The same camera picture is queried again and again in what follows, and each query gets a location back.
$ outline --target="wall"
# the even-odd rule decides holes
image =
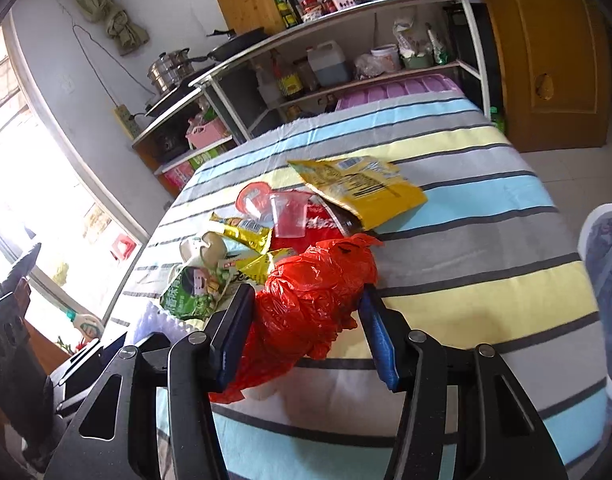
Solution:
[[[216,0],[115,1],[150,34],[149,43],[137,53],[121,58],[131,74],[149,88],[146,73],[160,52],[190,47],[190,54],[199,56],[224,42],[206,38],[213,29],[225,28]],[[86,62],[67,11],[111,53],[116,52],[102,25],[87,23],[74,0],[18,0],[12,18],[20,47],[48,107],[81,158],[136,221],[152,232],[170,197],[132,151],[112,116],[114,105]],[[142,111],[150,94],[85,33],[78,30],[78,36],[113,98],[133,113]]]

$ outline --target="power plug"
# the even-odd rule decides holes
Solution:
[[[126,105],[119,105],[113,108],[113,114],[129,139],[133,140],[142,132],[139,124],[137,124],[134,118],[131,118],[132,114],[128,111]]]

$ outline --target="tile floor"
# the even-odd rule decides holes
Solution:
[[[612,108],[608,142],[602,148],[524,153],[544,182],[573,235],[597,206],[612,202]]]

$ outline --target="striped bedsheet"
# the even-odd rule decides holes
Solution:
[[[496,345],[578,478],[604,425],[602,328],[584,265],[542,183],[458,92],[418,94],[300,120],[201,167],[162,219],[106,330],[125,330],[166,287],[178,245],[212,211],[234,216],[249,182],[302,186],[287,160],[372,155],[398,165],[428,202],[376,229],[385,304],[445,345]],[[403,394],[377,377],[363,331],[344,331],[326,360],[302,359],[253,397],[214,405],[233,478],[382,478]],[[161,434],[168,423],[160,392]],[[447,428],[442,478],[452,476]]]

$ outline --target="yellow snack bag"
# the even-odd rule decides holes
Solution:
[[[260,285],[263,285],[266,283],[268,275],[273,269],[275,269],[275,264],[277,262],[283,260],[284,258],[288,258],[289,256],[295,256],[296,254],[297,251],[288,247],[262,254],[259,258],[255,258],[252,262],[250,260],[237,261],[235,262],[235,266],[248,277],[255,280]]]
[[[237,240],[259,254],[267,253],[270,247],[272,229],[251,219],[222,218],[213,212],[208,222],[208,228],[222,236]]]
[[[374,156],[288,163],[315,193],[357,216],[365,230],[426,201],[394,164]]]

